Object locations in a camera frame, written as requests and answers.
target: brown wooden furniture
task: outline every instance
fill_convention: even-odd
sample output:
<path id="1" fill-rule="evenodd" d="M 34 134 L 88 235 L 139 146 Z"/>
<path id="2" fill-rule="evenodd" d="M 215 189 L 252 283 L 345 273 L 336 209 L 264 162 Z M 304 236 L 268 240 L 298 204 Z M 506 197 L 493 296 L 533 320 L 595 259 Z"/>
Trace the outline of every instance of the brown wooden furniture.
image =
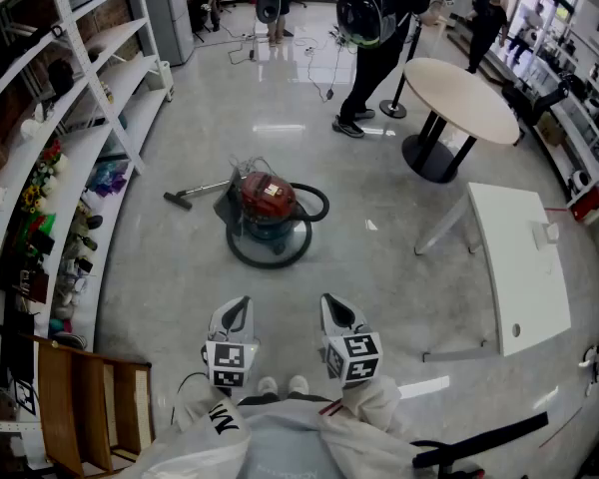
<path id="1" fill-rule="evenodd" d="M 35 340 L 48 458 L 81 478 L 106 477 L 132 464 L 154 439 L 151 365 Z"/>

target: vacuum cleaner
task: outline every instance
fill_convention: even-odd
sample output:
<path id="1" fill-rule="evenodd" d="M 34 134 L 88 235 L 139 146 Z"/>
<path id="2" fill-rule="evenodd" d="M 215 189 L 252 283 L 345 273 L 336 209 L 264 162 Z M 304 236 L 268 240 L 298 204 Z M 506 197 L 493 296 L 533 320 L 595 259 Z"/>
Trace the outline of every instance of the vacuum cleaner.
<path id="1" fill-rule="evenodd" d="M 288 183 L 265 172 L 242 177 L 234 169 L 231 178 L 215 185 L 165 193 L 164 198 L 189 210 L 187 197 L 223 190 L 214 203 L 216 215 L 226 224 L 229 249 L 243 263 L 264 269 L 286 267 L 302 257 L 312 241 L 312 226 L 325 218 L 330 208 L 320 190 L 300 183 Z M 321 211 L 309 215 L 296 191 L 316 196 Z"/>

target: vacuum hose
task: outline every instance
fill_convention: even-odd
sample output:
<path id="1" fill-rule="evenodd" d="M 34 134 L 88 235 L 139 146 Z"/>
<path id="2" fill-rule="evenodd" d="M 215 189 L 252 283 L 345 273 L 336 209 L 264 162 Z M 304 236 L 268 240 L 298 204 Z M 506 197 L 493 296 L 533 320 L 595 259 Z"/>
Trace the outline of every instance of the vacuum hose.
<path id="1" fill-rule="evenodd" d="M 304 208 L 301 205 L 298 205 L 299 211 L 295 215 L 291 216 L 291 220 L 297 220 L 301 222 L 319 222 L 320 220 L 323 220 L 326 215 L 328 215 L 328 210 L 330 210 L 330 202 L 323 192 L 317 188 L 310 187 L 309 185 L 303 185 L 302 183 L 291 183 L 291 186 L 296 190 L 303 190 L 304 192 L 313 194 L 320 199 L 322 203 L 321 211 L 317 215 L 307 214 Z"/>

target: polished tile floor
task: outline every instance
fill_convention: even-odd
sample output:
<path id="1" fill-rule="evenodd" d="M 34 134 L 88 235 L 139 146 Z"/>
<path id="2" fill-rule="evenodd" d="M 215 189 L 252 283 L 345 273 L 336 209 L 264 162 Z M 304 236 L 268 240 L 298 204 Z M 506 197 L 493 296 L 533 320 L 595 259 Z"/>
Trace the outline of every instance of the polished tile floor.
<path id="1" fill-rule="evenodd" d="M 354 55 L 337 50 L 328 30 L 334 7 L 293 6 L 288 28 L 296 35 L 280 47 L 256 45 L 256 61 L 231 65 L 240 43 L 221 31 L 205 34 L 184 67 L 173 71 L 176 92 L 165 103 L 144 147 L 146 173 L 128 190 L 112 245 L 101 297 L 96 350 L 153 363 L 156 429 L 169 423 L 178 385 L 203 370 L 200 348 L 215 308 L 243 294 L 256 304 L 262 341 L 257 378 L 280 384 L 305 375 L 314 393 L 337 396 L 317 348 L 318 298 L 337 293 L 362 307 L 384 348 L 386 374 L 398 384 L 449 376 L 448 388 L 402 401 L 400 409 L 421 437 L 454 442 L 527 418 L 547 407 L 550 425 L 477 457 L 498 478 L 572 477 L 599 433 L 599 384 L 584 397 L 589 372 L 577 367 L 583 350 L 599 339 L 599 252 L 591 233 L 564 213 L 559 253 L 566 278 L 572 328 L 507 358 L 424 364 L 426 350 L 453 350 L 493 338 L 495 319 L 483 252 L 473 256 L 467 221 L 426 257 L 416 239 L 457 200 L 467 182 L 536 191 L 547 208 L 564 206 L 556 180 L 530 139 L 518 148 L 478 142 L 449 185 L 431 184 L 403 161 L 402 139 L 416 133 L 425 106 L 406 88 L 408 116 L 381 112 L 364 123 L 363 140 L 334 133 L 330 123 L 354 77 Z M 253 7 L 223 14 L 234 35 L 253 28 Z M 422 34 L 427 56 L 435 31 Z M 311 57 L 309 46 L 317 46 Z M 232 55 L 248 58 L 250 45 Z M 446 40 L 435 57 L 465 67 Z M 334 97 L 323 103 L 333 80 Z M 369 104 L 391 98 L 399 71 Z M 457 150 L 465 136 L 447 127 L 442 140 Z M 330 214 L 314 225 L 305 258 L 278 271 L 249 268 L 230 253 L 214 196 L 194 200 L 189 212 L 163 200 L 177 191 L 226 179 L 230 159 L 264 156 L 289 181 L 314 185 L 330 198 Z M 581 411 L 549 443 L 548 440 Z"/>

